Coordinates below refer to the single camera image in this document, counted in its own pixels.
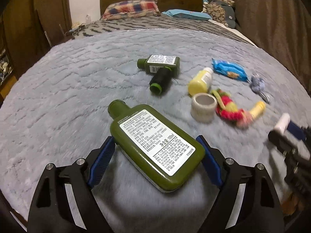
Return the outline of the tape roll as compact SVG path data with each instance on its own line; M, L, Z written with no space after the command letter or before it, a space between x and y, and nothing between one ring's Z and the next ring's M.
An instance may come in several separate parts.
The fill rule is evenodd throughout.
M217 100L213 95L198 93L192 97L191 116L200 123L209 123L216 113Z

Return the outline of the green lotion bottle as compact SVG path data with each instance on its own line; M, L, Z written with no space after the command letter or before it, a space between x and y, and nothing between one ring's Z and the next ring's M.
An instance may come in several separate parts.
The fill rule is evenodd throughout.
M107 111L115 143L162 192L179 189L206 154L199 142L149 105L129 107L117 99Z
M137 68L144 70L147 74L155 74L162 67L170 68L173 77L178 77L180 72L180 57L150 55L148 58L140 58L137 60Z

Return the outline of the yellow bottle white cap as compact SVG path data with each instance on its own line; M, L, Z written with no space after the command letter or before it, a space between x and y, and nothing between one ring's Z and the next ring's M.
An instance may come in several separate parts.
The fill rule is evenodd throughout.
M198 93L207 93L213 80L213 69L206 67L201 70L188 84L188 93L191 97Z

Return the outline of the blue white crumpled wrapper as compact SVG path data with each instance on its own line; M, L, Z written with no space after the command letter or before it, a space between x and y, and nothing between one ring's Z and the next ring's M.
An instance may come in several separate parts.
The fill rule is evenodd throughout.
M265 103L271 103L269 96L264 93L265 81L259 76L259 74L252 74L250 79L250 88L255 94L259 95Z

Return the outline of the red yellow crumpled wrapper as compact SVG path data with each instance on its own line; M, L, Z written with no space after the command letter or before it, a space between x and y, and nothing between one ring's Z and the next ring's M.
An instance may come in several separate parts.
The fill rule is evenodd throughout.
M212 90L211 95L217 100L216 113L219 117L235 124L239 128L248 128L252 122L251 113L238 108L228 92L217 89Z

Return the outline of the blue snack wrapper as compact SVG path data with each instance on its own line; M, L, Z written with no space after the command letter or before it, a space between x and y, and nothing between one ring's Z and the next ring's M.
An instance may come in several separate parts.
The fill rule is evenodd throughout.
M236 63L212 59L212 66L215 73L238 81L248 82L248 76L244 68Z

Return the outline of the grey fluffy blanket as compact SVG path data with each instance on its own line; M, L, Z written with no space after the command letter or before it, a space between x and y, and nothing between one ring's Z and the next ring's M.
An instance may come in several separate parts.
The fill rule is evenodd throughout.
M161 95L149 90L155 74L137 68L150 55L180 57L178 77ZM192 118L187 86L212 59L259 74L271 103L248 129L219 117L208 124ZM53 47L12 87L1 106L1 191L28 218L43 170L73 164L99 148L110 134L107 108L113 100L147 104L192 137L203 135L239 164L263 163L280 200L290 193L283 156L268 133L283 113L310 124L310 97L297 78L261 48L191 30L121 30Z

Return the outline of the brown curtain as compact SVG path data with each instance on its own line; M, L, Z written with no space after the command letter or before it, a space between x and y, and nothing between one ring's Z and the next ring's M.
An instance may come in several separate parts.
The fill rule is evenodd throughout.
M310 0L233 0L237 29L310 92Z

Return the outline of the dark green round bottle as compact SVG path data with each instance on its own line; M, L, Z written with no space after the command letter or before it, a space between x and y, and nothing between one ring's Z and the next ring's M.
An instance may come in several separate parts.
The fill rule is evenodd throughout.
M171 82L173 72L169 67L161 67L156 74L152 77L149 83L149 90L155 95L161 95L164 93Z

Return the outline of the patterned cushion pile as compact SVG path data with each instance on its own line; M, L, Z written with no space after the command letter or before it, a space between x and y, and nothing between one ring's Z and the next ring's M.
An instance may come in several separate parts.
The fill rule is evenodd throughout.
M233 0L203 1L202 12L209 14L212 20L234 29L236 28L235 5Z

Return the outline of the blue pillow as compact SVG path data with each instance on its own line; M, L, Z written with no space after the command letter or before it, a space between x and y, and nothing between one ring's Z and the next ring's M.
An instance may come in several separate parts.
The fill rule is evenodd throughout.
M212 17L203 12L194 12L189 10L180 10L180 9L172 9L162 12L166 16L176 17L176 18L186 18L186 19L196 19L202 21L208 21L212 19Z

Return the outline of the bedside table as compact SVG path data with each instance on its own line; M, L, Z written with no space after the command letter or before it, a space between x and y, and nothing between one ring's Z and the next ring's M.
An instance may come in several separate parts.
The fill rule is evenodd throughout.
M63 34L63 38L60 40L59 44L61 43L65 43L67 41L73 40L75 39L75 36L81 31L86 29L86 25L85 24L80 24L78 27L76 28L72 28L71 30L65 32L63 30L63 28L61 27L61 25L59 25L60 30Z

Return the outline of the zebra striped bed cover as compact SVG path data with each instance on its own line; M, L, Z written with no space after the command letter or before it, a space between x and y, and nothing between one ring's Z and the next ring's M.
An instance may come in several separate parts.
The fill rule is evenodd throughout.
M141 29L173 29L194 30L222 37L227 37L238 42L255 45L249 38L236 29L231 29L213 20L201 21L196 19L176 18L162 14L161 16L145 16L138 18L114 19L109 21L98 20L86 25L75 39L94 36L101 33L109 33L117 30L141 30Z

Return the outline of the clear plastic bottle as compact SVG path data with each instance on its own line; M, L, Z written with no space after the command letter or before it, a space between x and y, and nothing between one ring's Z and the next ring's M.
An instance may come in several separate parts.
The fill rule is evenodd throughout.
M90 15L86 15L86 18L85 18L85 23L86 23L86 24L90 24L90 23L92 23L92 20L91 20Z

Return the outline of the wooden wardrobe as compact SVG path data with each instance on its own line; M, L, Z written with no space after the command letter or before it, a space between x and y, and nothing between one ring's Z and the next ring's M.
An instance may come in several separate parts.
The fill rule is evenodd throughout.
M67 41L71 26L69 0L10 0L1 13L1 38L15 77Z

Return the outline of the plaid pillow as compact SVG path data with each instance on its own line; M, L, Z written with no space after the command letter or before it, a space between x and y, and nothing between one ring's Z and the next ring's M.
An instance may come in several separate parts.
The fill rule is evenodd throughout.
M154 0L132 0L110 4L101 20L138 18L145 16L160 16L157 1Z

